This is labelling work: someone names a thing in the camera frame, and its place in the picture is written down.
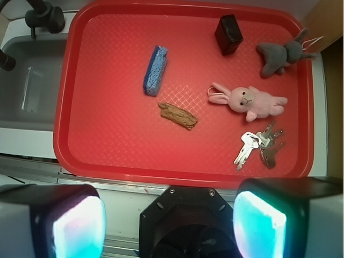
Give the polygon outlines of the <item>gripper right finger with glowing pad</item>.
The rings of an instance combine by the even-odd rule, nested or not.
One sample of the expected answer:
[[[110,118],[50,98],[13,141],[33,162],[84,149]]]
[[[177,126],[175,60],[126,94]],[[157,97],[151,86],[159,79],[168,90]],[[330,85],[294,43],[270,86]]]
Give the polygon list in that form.
[[[246,179],[233,228],[242,257],[343,257],[343,180]]]

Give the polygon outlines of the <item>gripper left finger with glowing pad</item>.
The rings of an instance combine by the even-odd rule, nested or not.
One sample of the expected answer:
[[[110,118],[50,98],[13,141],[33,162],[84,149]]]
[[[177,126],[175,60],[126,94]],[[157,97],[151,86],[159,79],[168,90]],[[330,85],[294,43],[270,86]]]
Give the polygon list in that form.
[[[91,185],[1,186],[1,257],[100,257],[105,231]]]

